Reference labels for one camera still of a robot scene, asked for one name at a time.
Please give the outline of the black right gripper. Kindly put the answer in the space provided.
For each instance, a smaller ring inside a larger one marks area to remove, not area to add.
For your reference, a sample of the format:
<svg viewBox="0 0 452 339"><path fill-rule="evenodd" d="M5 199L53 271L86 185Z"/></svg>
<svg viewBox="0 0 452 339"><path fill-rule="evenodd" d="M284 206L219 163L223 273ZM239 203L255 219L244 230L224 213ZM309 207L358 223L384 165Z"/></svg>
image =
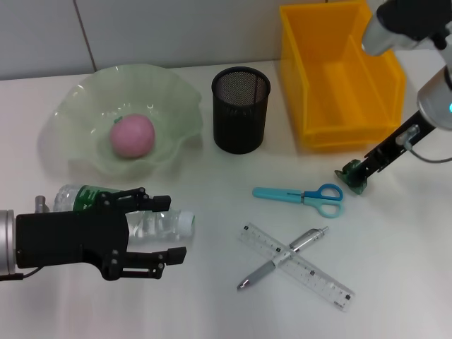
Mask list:
<svg viewBox="0 0 452 339"><path fill-rule="evenodd" d="M380 172L397 160L407 151L405 145L416 145L429 133L433 127L420 113L413 114L398 127L390 136L367 153L363 161L359 160L354 169L356 184L363 184L375 172Z"/></svg>

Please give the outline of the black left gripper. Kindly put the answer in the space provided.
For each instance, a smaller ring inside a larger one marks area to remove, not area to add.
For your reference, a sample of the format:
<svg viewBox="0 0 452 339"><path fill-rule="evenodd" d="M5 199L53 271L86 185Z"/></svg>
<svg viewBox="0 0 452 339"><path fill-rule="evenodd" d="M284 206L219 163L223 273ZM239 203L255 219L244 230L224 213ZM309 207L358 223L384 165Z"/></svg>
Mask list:
<svg viewBox="0 0 452 339"><path fill-rule="evenodd" d="M126 213L165 212L171 202L168 195L150 196L139 187L102 192L93 206L81 211L18 215L16 265L43 268L89 263L107 281L127 278Z"/></svg>

